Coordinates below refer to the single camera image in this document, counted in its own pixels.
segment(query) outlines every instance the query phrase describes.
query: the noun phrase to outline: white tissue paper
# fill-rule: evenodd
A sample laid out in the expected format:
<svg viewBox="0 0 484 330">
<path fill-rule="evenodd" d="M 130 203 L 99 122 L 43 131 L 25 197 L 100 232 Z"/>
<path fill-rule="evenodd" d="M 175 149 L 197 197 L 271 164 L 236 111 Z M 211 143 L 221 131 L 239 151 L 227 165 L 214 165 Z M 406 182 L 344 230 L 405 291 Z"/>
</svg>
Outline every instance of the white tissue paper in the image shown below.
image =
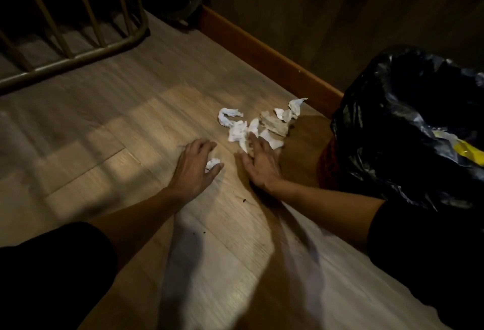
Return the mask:
<svg viewBox="0 0 484 330">
<path fill-rule="evenodd" d="M 282 108 L 274 108 L 274 112 L 278 119 L 283 120 L 287 124 L 292 118 L 296 118 L 291 110 L 284 111 Z"/>
<path fill-rule="evenodd" d="M 260 120 L 265 128 L 281 136 L 286 136 L 289 131 L 289 126 L 281 120 L 269 115 L 269 111 L 261 112 Z"/>
<path fill-rule="evenodd" d="M 301 104 L 307 100 L 307 98 L 300 98 L 298 100 L 292 100 L 291 102 L 289 102 L 289 108 L 291 108 L 291 110 L 293 111 L 294 113 L 294 118 L 298 118 L 298 116 L 301 114 Z"/>
<path fill-rule="evenodd" d="M 246 134 L 247 134 L 247 121 L 234 122 L 233 126 L 230 127 L 230 130 L 228 131 L 228 141 L 230 143 L 234 141 L 238 141 L 242 150 L 244 150 L 247 153 L 248 151 L 247 151 Z"/>
<path fill-rule="evenodd" d="M 273 139 L 273 137 L 269 134 L 269 130 L 267 129 L 264 129 L 263 132 L 260 133 L 260 137 L 266 139 L 272 149 L 277 149 L 284 145 L 283 141 Z"/>
<path fill-rule="evenodd" d="M 210 169 L 214 168 L 215 165 L 220 163 L 220 159 L 218 158 L 212 158 L 207 162 L 207 165 L 205 166 L 205 172 L 208 172 Z"/>
<path fill-rule="evenodd" d="M 218 112 L 218 122 L 220 122 L 220 125 L 225 126 L 226 128 L 230 128 L 235 124 L 235 121 L 227 119 L 226 116 L 230 117 L 243 117 L 244 114 L 239 112 L 239 110 L 234 110 L 232 108 L 222 108 Z"/>
<path fill-rule="evenodd" d="M 247 136 L 249 133 L 253 133 L 256 138 L 259 137 L 259 119 L 255 118 L 252 121 L 250 121 L 249 124 L 249 129 L 247 130 Z"/>
</svg>

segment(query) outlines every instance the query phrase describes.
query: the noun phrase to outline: wooden floor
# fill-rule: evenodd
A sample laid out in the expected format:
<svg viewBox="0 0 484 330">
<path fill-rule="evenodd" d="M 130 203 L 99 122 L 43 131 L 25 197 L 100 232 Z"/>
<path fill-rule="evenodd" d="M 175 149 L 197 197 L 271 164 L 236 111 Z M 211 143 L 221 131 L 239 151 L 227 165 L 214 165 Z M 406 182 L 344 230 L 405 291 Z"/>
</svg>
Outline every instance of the wooden floor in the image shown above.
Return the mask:
<svg viewBox="0 0 484 330">
<path fill-rule="evenodd" d="M 250 120 L 293 96 L 201 33 L 149 19 L 137 48 L 0 99 L 0 244 L 151 196 L 182 145 L 206 137 L 223 172 L 123 269 L 82 329 L 445 328 L 363 254 L 253 195 L 217 112 Z M 285 176 L 315 185 L 330 136 L 329 120 L 303 105 Z"/>
</svg>

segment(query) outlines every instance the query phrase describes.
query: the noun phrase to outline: wall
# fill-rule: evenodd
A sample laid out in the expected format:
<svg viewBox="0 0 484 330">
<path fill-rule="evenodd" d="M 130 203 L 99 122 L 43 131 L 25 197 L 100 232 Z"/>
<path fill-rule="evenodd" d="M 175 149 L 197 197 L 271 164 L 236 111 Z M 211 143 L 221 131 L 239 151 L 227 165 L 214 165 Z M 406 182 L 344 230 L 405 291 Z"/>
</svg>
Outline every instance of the wall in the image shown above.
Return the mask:
<svg viewBox="0 0 484 330">
<path fill-rule="evenodd" d="M 484 0 L 206 0 L 216 12 L 344 90 L 386 46 L 484 64 Z"/>
</svg>

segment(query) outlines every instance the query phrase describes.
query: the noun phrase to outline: metal frame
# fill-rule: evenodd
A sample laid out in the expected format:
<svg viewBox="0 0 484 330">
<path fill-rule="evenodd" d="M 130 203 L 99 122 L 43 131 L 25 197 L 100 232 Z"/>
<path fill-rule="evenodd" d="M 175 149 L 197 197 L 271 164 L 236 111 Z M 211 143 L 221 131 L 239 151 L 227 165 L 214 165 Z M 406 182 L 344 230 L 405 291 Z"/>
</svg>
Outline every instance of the metal frame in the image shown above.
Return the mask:
<svg viewBox="0 0 484 330">
<path fill-rule="evenodd" d="M 143 10 L 141 0 L 136 0 L 136 4 L 139 10 L 138 15 L 136 16 L 139 16 L 138 19 L 140 21 L 140 26 L 136 29 L 133 29 L 131 25 L 132 22 L 129 18 L 126 1 L 119 0 L 121 4 L 121 9 L 123 12 L 124 22 L 126 24 L 126 28 L 128 29 L 128 36 L 118 42 L 106 44 L 99 30 L 99 25 L 96 18 L 94 17 L 94 13 L 89 4 L 89 0 L 81 0 L 84 5 L 84 8 L 88 13 L 89 19 L 93 26 L 94 34 L 96 36 L 96 39 L 99 42 L 100 47 L 92 48 L 86 52 L 82 52 L 79 54 L 74 54 L 72 53 L 67 42 L 65 41 L 64 37 L 60 33 L 56 23 L 52 19 L 43 0 L 34 0 L 34 1 L 39 7 L 42 15 L 45 18 L 45 21 L 47 22 L 49 28 L 52 30 L 52 33 L 54 34 L 55 38 L 57 39 L 57 42 L 59 43 L 59 46 L 61 47 L 65 58 L 40 67 L 34 67 L 16 48 L 15 44 L 9 40 L 7 35 L 0 30 L 0 40 L 4 42 L 4 44 L 6 45 L 9 55 L 16 62 L 18 62 L 23 68 L 22 73 L 0 79 L 0 92 L 4 92 L 6 88 L 14 87 L 16 85 L 23 85 L 25 83 L 39 81 L 40 79 L 46 78 L 48 76 L 52 76 L 55 73 L 62 72 L 75 67 L 79 67 L 81 65 L 93 62 L 95 60 L 98 60 L 98 59 L 107 57 L 109 55 L 112 55 L 114 53 L 120 52 L 122 50 L 128 49 L 138 44 L 146 35 L 149 34 L 148 18 L 146 16 L 145 11 Z"/>
</svg>

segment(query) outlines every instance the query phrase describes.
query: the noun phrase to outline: black trash bag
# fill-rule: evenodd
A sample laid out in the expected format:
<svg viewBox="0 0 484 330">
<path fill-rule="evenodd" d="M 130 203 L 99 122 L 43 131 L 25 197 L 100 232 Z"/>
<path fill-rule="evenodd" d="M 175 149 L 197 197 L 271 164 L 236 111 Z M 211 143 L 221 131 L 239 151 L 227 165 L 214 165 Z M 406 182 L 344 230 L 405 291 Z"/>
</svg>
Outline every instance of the black trash bag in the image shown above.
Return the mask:
<svg viewBox="0 0 484 330">
<path fill-rule="evenodd" d="M 384 51 L 346 91 L 331 129 L 342 167 L 384 199 L 484 227 L 484 168 L 434 135 L 484 151 L 484 74 L 415 48 Z"/>
</svg>

